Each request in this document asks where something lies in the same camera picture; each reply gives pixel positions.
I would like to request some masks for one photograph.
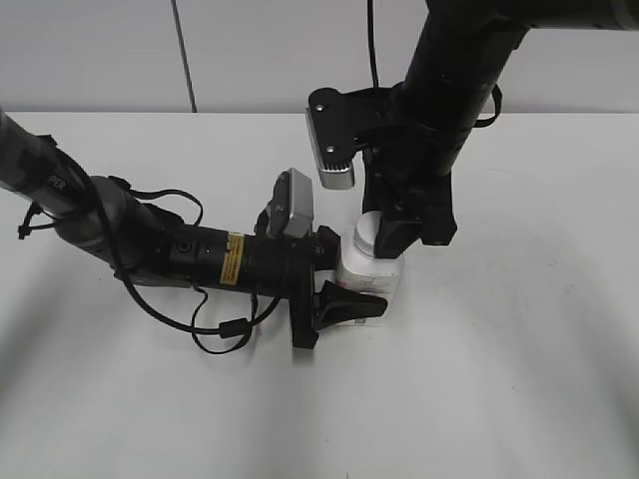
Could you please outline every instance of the white tabletop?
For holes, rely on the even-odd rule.
[[[250,232],[279,172],[314,179],[299,115],[16,114],[90,173],[189,190]],[[201,353],[110,270],[0,202],[0,477],[636,478],[639,116],[504,115],[454,170],[449,248],[414,246],[382,328],[293,354],[286,304],[245,350]],[[186,218],[181,199],[162,200]],[[145,289],[188,320],[191,291]],[[250,310],[215,292],[203,324]]]

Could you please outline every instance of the white wall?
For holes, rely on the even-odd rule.
[[[189,111],[169,1],[0,0],[0,103]]]
[[[401,80],[423,0],[376,0],[381,80]],[[365,0],[179,0],[201,111],[298,112],[315,88],[369,85]],[[8,110],[187,111],[169,0],[2,0]],[[507,111],[639,112],[639,34],[532,32]]]

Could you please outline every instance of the plastic bottle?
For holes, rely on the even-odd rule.
[[[374,241],[379,230],[381,212],[362,215],[354,229],[341,237],[341,245],[335,271],[335,282],[352,291],[380,296],[392,302],[403,272],[403,255],[397,259],[374,257]],[[382,317],[370,317],[349,321],[346,325],[378,326]]]

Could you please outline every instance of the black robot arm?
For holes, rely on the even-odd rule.
[[[34,213],[44,211],[61,239],[108,263],[140,307],[191,334],[237,336],[246,343],[260,319],[216,328],[184,324],[149,306],[136,285],[227,289],[271,296],[274,303],[288,299],[293,346],[300,348],[315,347],[325,327],[386,309],[382,298],[329,281],[316,292],[315,272],[334,269],[339,236],[327,227],[313,231],[312,184],[295,169],[278,176],[254,236],[201,227],[202,214],[186,225],[140,199],[189,194],[141,193],[118,178],[88,177],[51,137],[31,135],[0,111],[0,188],[32,202],[19,229],[22,238],[37,228],[29,225]]]
[[[416,240],[443,245],[457,225],[451,168],[512,52],[532,28],[638,30],[638,0],[429,0],[429,15],[404,81],[391,89],[309,98],[322,184],[353,185],[363,153],[363,210],[381,211],[377,257]]]

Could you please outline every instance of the white bottle cap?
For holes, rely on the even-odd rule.
[[[380,220],[381,212],[368,212],[359,218],[355,227],[355,247],[366,256],[375,257],[375,238]]]

